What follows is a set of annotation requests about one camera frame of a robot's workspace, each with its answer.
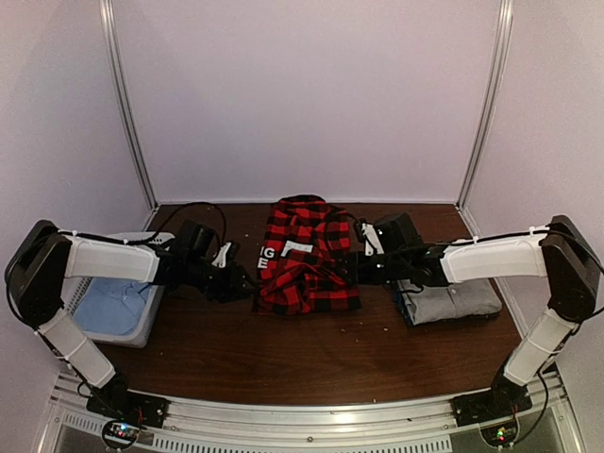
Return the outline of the grey button shirt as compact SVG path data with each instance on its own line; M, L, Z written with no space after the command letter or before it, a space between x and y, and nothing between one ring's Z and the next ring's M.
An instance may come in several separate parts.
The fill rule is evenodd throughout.
M414 327L466 318L497 317L502 302L488 279L470 280L447 287L417 288L399 280Z

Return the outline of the red black plaid shirt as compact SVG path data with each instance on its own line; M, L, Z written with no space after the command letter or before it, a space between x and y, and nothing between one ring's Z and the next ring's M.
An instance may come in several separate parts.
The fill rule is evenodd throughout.
M272 205L256 269L257 314L301 315L361 308L344 268L351 251L350 214L317 195L284 197Z

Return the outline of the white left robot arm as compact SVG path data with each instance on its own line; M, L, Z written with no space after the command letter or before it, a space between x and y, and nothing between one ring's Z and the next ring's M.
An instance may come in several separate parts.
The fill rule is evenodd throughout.
M5 284L16 317L58 352L95 389L100 405L126 419L136 400L117 384L118 373L93 340L76 324L67 303L85 278L127 279L164 289L194 287L220 303L246 298L254 279L235 258L239 246L226 242L210 256L214 230L187 221L171 235L144 239L100 237L62 231L38 221L8 263Z

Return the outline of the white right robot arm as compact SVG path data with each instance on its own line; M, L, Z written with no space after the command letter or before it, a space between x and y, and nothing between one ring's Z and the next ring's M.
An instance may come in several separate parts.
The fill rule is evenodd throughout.
M520 344L502 365L484 409L505 415L528 384L553 362L564 343L600 313L596 304L603 265L566 215L542 226L494 236L426 242L407 214L357 228L361 251L349 252L344 274L355 284L405 280L416 289L491 280L526 324Z

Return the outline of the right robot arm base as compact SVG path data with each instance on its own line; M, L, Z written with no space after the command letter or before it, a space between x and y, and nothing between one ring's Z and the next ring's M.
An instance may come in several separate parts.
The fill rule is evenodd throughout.
M510 381L500 369L487 390L458 395L452 399L451 408L459 428L478 424L486 445L506 448L518 439L517 416L530 410L532 401L527 385Z

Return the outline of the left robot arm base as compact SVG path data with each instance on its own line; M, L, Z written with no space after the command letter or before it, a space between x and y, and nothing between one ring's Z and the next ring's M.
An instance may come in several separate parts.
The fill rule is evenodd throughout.
M168 401L131 391L121 373L103 387L94 387L83 380L78 394L86 397L87 411L106 418L100 436L110 450L122 452L136 444L150 428L164 427Z

